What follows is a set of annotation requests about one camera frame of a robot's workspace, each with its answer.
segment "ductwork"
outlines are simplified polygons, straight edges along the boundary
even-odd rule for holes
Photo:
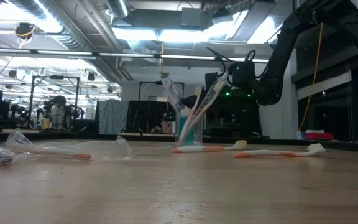
[[[84,36],[74,22],[60,9],[60,7],[51,0],[9,0],[24,12],[28,12],[48,23],[58,23],[62,27],[61,34],[70,34],[70,36],[53,37],[62,43],[68,50],[75,51],[96,51],[96,47]],[[117,68],[111,66],[104,59],[87,60],[93,64],[98,71],[110,82],[121,82],[122,75]]]
[[[132,52],[138,54],[155,54],[157,51],[147,49],[144,45],[144,41],[137,40],[137,41],[127,41],[129,48],[131,48]],[[160,59],[153,59],[153,58],[143,58],[143,60],[147,60],[153,63],[159,63]]]
[[[111,15],[117,19],[128,16],[131,10],[127,0],[106,0],[106,3]]]

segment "curtain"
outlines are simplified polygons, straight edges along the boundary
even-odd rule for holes
[[[127,124],[129,101],[99,102],[99,134],[119,134]]]

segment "hanging cable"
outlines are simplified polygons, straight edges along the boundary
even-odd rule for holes
[[[25,41],[27,41],[27,38],[31,35],[31,33],[25,37],[25,39],[24,39]],[[21,43],[21,44],[19,45],[19,49],[21,49],[25,44],[26,44],[26,43]],[[5,69],[6,69],[6,68],[8,67],[8,65],[12,62],[12,60],[14,59],[15,56],[16,56],[16,53],[14,53],[14,54],[12,55],[12,58],[11,58],[11,59],[7,62],[7,64],[1,69],[0,75],[2,74],[3,71],[5,71]]]
[[[311,83],[311,90],[310,90],[310,94],[309,94],[309,98],[308,98],[308,104],[306,105],[305,113],[304,113],[304,115],[303,115],[303,120],[302,120],[302,123],[301,123],[301,125],[300,125],[298,131],[301,131],[301,130],[302,130],[302,127],[303,127],[303,125],[304,125],[304,123],[305,123],[305,120],[306,120],[306,115],[308,114],[309,105],[310,105],[310,99],[311,99],[311,96],[312,96],[312,94],[313,94],[314,83],[316,82],[317,69],[318,69],[318,61],[319,61],[319,58],[320,58],[321,41],[322,41],[322,39],[323,39],[323,24],[321,24],[321,26],[320,26],[320,37],[319,37],[319,40],[318,40],[316,66],[315,66],[315,68],[314,68],[314,77],[313,77],[313,82]]]

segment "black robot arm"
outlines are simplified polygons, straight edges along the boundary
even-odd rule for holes
[[[284,21],[277,45],[260,80],[246,74],[258,104],[272,105],[280,101],[285,69],[296,38],[304,30],[321,22],[346,30],[358,47],[358,9],[350,0],[306,1]]]

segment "orange cable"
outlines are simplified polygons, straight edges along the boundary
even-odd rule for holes
[[[317,57],[316,57],[316,67],[314,69],[314,77],[313,77],[313,82],[311,84],[311,90],[310,90],[310,95],[309,95],[309,99],[308,99],[308,104],[306,105],[306,110],[305,110],[305,114],[303,115],[303,121],[301,123],[301,126],[299,127],[299,130],[298,131],[301,131],[302,130],[302,127],[305,123],[305,120],[306,120],[306,115],[308,114],[308,110],[309,110],[309,105],[310,105],[310,99],[311,99],[311,96],[313,94],[313,88],[314,88],[314,83],[316,82],[316,76],[317,76],[317,69],[318,69],[318,61],[319,61],[319,58],[320,58],[320,50],[321,50],[321,41],[323,39],[323,24],[321,24],[320,26],[320,38],[319,38],[319,41],[318,41],[318,49],[317,49]]]

